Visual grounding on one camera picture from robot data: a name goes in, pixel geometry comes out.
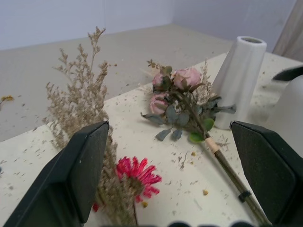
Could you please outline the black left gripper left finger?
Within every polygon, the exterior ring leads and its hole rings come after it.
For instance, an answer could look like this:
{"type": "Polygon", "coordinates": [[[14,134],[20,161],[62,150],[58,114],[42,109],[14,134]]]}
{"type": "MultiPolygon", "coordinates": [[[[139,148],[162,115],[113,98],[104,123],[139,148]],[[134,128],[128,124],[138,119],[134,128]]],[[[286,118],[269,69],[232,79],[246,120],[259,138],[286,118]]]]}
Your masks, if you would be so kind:
{"type": "Polygon", "coordinates": [[[6,227],[81,227],[101,178],[109,122],[83,127],[41,170],[6,227]]]}

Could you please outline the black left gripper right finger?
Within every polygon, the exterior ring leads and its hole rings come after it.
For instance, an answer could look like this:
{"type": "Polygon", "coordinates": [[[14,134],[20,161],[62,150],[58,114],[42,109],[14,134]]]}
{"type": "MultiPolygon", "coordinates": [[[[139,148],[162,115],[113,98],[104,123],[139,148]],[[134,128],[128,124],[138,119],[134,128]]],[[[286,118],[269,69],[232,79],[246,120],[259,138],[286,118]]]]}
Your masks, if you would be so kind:
{"type": "Polygon", "coordinates": [[[303,223],[303,159],[276,132],[230,125],[244,175],[272,224],[303,223]]]}

